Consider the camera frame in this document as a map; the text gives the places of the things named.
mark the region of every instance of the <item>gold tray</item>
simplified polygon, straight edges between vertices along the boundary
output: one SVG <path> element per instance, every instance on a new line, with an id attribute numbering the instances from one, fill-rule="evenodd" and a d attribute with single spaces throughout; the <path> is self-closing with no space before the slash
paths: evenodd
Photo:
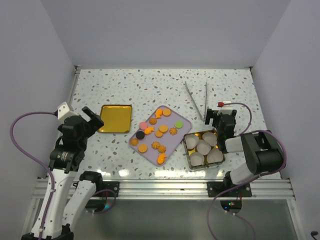
<path id="1" fill-rule="evenodd" d="M 197 152 L 197 148 L 195 147 L 194 149 L 190 149 L 190 150 L 189 150 L 189 149 L 187 148 L 187 143 L 186 143 L 185 137 L 186 137 L 187 135 L 194 134 L 194 135 L 196 135 L 196 136 L 201 140 L 201 139 L 203 139 L 203 138 L 202 138 L 203 134 L 208 133 L 208 132 L 213 133 L 214 135 L 217 136 L 217 132 L 216 132 L 214 129 L 212 129 L 212 130 L 208 130 L 208 131 L 199 131 L 199 132 L 188 133 L 188 134 L 184 135 L 184 137 L 183 137 L 182 142 L 183 142 L 183 145 L 184 145 L 184 150 L 185 150 L 185 153 L 186 153 L 186 158 L 187 158 L 187 161 L 188 161 L 188 165 L 189 165 L 189 168 L 190 168 L 191 171 L 196 171 L 196 170 L 200 170 L 200 169 L 204 169 L 204 168 L 210 168 L 210 167 L 213 167 L 213 166 L 217 166 L 217 165 L 222 164 L 222 163 L 226 160 L 226 156 L 225 156 L 224 154 L 222 154 L 222 156 L 223 156 L 222 161 L 213 162 L 213 163 L 208 163 L 208 161 L 207 161 L 207 155 L 205 155 L 205 156 L 204 156 L 204 162 L 203 162 L 202 165 L 198 165 L 198 166 L 192 166 L 192 165 L 191 165 L 190 155 L 191 155 L 193 152 Z M 212 147 L 211 147 L 211 149 L 214 149 L 214 148 L 217 149 L 217 148 L 218 148 L 218 145 L 215 145 L 215 146 L 212 146 Z"/>
<path id="2" fill-rule="evenodd" d="M 104 122 L 99 133 L 128 133 L 131 125 L 132 105 L 103 105 L 100 117 Z"/>

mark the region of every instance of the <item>gray wall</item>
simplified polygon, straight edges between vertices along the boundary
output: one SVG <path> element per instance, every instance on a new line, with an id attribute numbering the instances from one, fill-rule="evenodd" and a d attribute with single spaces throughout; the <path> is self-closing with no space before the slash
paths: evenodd
<path id="1" fill-rule="evenodd" d="M 44 171 L 11 143 L 19 115 L 55 111 L 70 91 L 73 65 L 40 0 L 0 1 L 0 239 L 20 239 L 37 176 Z M 17 141 L 49 162 L 57 136 L 53 116 L 22 120 Z"/>
<path id="2" fill-rule="evenodd" d="M 72 62 L 253 66 L 290 0 L 42 0 Z"/>
<path id="3" fill-rule="evenodd" d="M 302 222 L 320 231 L 320 1 L 292 0 L 253 68 L 267 126 L 283 141 Z"/>

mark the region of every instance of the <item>speckled countertop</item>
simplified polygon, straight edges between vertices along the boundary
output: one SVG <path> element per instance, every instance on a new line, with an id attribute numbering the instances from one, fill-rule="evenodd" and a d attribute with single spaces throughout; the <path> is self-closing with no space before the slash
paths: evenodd
<path id="1" fill-rule="evenodd" d="M 245 162 L 243 153 L 228 153 L 225 162 L 216 167 L 191 172 L 185 150 L 180 144 L 163 166 L 157 167 L 133 151 L 128 145 L 130 136 L 139 123 L 146 120 L 160 105 L 166 105 L 192 123 L 192 132 L 212 129 L 199 118 L 184 82 L 197 103 L 205 112 L 205 84 L 208 84 L 207 106 L 217 109 L 219 101 L 246 103 L 252 110 L 250 130 L 266 129 L 255 86 L 248 69 L 86 69 L 81 70 L 75 88 L 72 107 L 83 115 L 81 108 L 88 106 L 99 114 L 102 105 L 132 105 L 129 133 L 96 133 L 87 144 L 85 158 L 78 176 L 86 170 L 97 171 L 104 179 L 127 180 L 203 180 L 222 179 Z M 249 121 L 247 109 L 238 105 L 236 132 L 243 130 Z M 280 179 L 276 173 L 264 178 Z"/>

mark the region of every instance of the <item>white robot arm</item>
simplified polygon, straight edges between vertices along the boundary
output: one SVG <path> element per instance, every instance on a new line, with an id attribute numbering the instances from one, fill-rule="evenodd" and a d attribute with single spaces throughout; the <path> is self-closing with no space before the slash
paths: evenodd
<path id="1" fill-rule="evenodd" d="M 58 130 L 62 136 L 58 138 L 50 154 L 49 168 L 54 178 L 54 190 L 49 178 L 39 216 L 31 233 L 23 235 L 21 240 L 72 240 L 72 230 L 82 210 L 92 195 L 97 190 L 102 190 L 101 174 L 85 171 L 66 205 L 70 187 L 85 156 L 88 138 L 104 125 L 100 116 L 89 108 L 84 107 L 82 111 L 90 117 L 89 121 L 75 114 L 66 102 L 55 112 L 61 123 Z"/>
<path id="2" fill-rule="evenodd" d="M 209 124 L 210 119 L 213 119 L 212 126 L 217 132 L 217 145 L 220 151 L 224 154 L 244 152 L 245 163 L 226 173 L 225 189 L 245 183 L 262 173 L 276 171 L 284 162 L 282 148 L 267 132 L 249 132 L 234 136 L 237 111 L 228 104 L 232 103 L 223 101 L 218 103 L 220 110 L 208 109 L 205 119 L 205 124 Z"/>

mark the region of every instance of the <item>pink cookie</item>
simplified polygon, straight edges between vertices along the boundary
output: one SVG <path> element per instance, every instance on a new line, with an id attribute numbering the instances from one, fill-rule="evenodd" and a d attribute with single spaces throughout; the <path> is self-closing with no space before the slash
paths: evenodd
<path id="1" fill-rule="evenodd" d="M 145 121 L 140 122 L 139 128 L 145 130 L 148 127 L 148 124 Z"/>

